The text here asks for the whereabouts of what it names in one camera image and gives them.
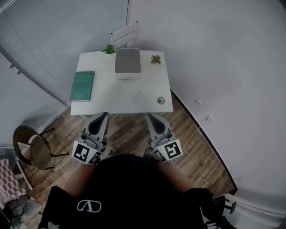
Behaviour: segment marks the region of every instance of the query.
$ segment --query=white logo on shirt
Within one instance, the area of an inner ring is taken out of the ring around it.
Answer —
[[[101,210],[101,203],[99,201],[95,201],[95,200],[84,199],[84,200],[81,200],[77,204],[77,210],[80,212],[87,211],[87,212],[97,213],[97,212],[100,212],[100,210]]]

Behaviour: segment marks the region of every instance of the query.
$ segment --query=wicker chair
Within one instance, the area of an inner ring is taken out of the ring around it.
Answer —
[[[40,170],[54,168],[48,167],[50,164],[50,158],[65,156],[68,155],[68,153],[54,155],[50,152],[49,142],[43,137],[43,134],[53,130],[54,128],[38,134],[33,128],[27,125],[18,126],[13,135],[13,146],[19,159],[26,164],[36,166]],[[36,137],[34,137],[31,144],[29,144],[29,139],[34,135],[36,135]],[[31,161],[22,155],[18,142],[30,145],[29,150],[32,158]]]

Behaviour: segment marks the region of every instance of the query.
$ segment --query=person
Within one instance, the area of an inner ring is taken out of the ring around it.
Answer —
[[[116,152],[114,147],[109,151]],[[210,191],[194,188],[170,162],[121,154],[97,165],[82,164],[63,189],[52,187],[38,228],[181,225],[199,229],[206,228],[202,208],[223,220]]]

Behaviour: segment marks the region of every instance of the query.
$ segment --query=wall outlet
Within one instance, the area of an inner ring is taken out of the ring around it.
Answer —
[[[194,100],[194,102],[197,106],[202,105],[202,102],[198,98],[196,100]]]
[[[209,114],[206,116],[206,121],[213,121],[213,117]]]

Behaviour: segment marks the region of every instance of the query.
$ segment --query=white cable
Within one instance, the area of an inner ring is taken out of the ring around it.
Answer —
[[[187,145],[187,143],[192,139],[192,137],[199,131],[199,129],[201,129],[201,127],[202,127],[202,125],[200,125],[200,127],[195,131],[195,133],[193,133],[193,135],[186,141],[186,143],[185,143],[185,145],[183,146],[182,150],[185,148],[185,146]]]

